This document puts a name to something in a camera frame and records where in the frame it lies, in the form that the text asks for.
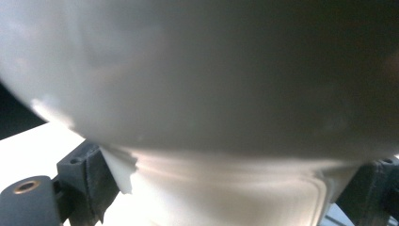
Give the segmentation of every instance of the black plastic mount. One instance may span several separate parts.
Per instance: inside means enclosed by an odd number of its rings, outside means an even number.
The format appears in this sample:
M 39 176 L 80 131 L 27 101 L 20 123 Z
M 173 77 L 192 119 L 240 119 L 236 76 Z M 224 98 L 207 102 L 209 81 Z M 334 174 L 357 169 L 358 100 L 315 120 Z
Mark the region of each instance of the black plastic mount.
M 362 166 L 337 204 L 356 226 L 386 226 L 399 219 L 399 160 L 396 157 Z
M 0 226 L 93 226 L 119 193 L 99 146 L 83 142 L 57 163 L 58 175 L 24 179 L 0 196 Z

